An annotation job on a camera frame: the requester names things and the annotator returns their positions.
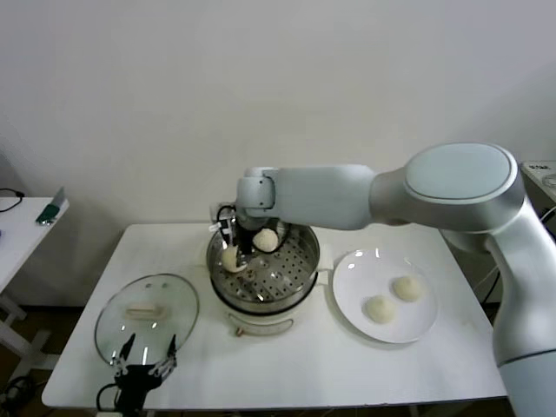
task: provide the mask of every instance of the white wall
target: white wall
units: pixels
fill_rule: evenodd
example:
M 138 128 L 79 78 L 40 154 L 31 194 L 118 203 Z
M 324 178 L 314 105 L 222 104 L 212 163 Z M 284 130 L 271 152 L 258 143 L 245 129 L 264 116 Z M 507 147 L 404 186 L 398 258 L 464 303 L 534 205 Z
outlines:
M 0 152 L 66 218 L 10 291 L 84 303 L 122 229 L 206 219 L 247 166 L 556 156 L 556 3 L 0 3 Z M 38 276 L 39 266 L 47 272 Z

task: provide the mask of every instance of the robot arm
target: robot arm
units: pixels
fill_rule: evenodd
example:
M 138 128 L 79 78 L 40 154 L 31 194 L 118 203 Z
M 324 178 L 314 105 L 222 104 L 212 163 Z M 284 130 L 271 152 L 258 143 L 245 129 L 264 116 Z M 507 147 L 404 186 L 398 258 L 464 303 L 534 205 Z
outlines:
M 517 415 L 556 410 L 556 246 L 526 197 L 506 150 L 453 143 L 375 174 L 346 165 L 248 169 L 237 186 L 237 219 L 267 218 L 337 229 L 371 222 L 439 228 L 456 246 L 490 252 L 504 282 L 494 355 Z

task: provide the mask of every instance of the glass lid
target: glass lid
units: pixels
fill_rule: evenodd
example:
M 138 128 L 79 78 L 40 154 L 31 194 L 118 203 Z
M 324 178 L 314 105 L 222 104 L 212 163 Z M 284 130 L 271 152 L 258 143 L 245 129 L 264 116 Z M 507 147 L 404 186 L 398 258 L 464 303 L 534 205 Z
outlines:
M 128 364 L 153 364 L 166 357 L 175 334 L 175 348 L 188 339 L 197 316 L 199 297 L 179 275 L 147 275 L 116 293 L 98 316 L 96 350 L 110 365 L 135 333 Z

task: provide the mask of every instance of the small white table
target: small white table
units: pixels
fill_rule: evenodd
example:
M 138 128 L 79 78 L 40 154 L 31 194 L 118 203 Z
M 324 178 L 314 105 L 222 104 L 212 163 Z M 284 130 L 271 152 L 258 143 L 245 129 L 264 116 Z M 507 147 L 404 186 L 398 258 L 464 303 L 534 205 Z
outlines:
M 556 203 L 556 161 L 524 161 L 520 167 L 521 172 Z
M 15 197 L 0 198 L 0 207 L 7 208 L 18 200 Z M 51 201 L 52 199 L 48 197 L 24 197 L 23 201 L 13 209 L 0 213 L 0 231 L 2 231 L 2 235 L 0 235 L 0 293 L 4 291 L 38 244 L 56 225 L 54 223 L 49 226 L 41 226 L 35 223 L 35 219 Z M 68 206 L 66 201 L 57 218 L 65 213 Z M 25 312 L 5 295 L 0 295 L 0 308 L 7 310 L 10 314 L 4 322 L 0 322 L 0 343 L 21 358 L 11 379 L 27 374 L 32 368 L 53 369 L 59 355 L 41 352 L 50 332 L 39 330 L 33 341 L 28 342 L 10 327 L 15 319 L 24 319 Z
M 114 373 L 96 352 L 97 316 L 124 285 L 164 272 L 186 277 L 201 308 L 177 353 L 176 370 L 149 393 L 145 409 L 358 407 L 506 395 L 494 365 L 490 323 L 437 230 L 373 225 L 356 232 L 315 232 L 335 260 L 357 248 L 396 247 L 424 269 L 440 301 L 429 333 L 407 345 L 368 339 L 343 318 L 329 286 L 317 285 L 303 302 L 302 320 L 286 333 L 234 337 L 203 265 L 208 224 L 134 225 L 90 297 L 43 402 L 95 406 L 97 391 Z

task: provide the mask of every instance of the dough ball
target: dough ball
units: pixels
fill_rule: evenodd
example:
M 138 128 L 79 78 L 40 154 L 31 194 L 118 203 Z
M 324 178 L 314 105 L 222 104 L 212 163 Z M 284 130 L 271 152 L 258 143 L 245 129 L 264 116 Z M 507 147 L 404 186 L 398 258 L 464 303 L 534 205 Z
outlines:
M 402 276 L 394 281 L 394 292 L 403 301 L 414 302 L 419 300 L 425 292 L 422 284 L 414 276 Z
M 264 228 L 253 238 L 253 244 L 263 252 L 272 252 L 278 248 L 278 235 L 270 228 Z
M 384 295 L 376 295 L 365 303 L 365 309 L 372 321 L 384 324 L 396 317 L 396 305 Z
M 239 267 L 235 265 L 237 249 L 237 246 L 230 245 L 222 251 L 222 267 L 233 274 L 240 272 L 247 267 L 247 263 L 244 263 Z

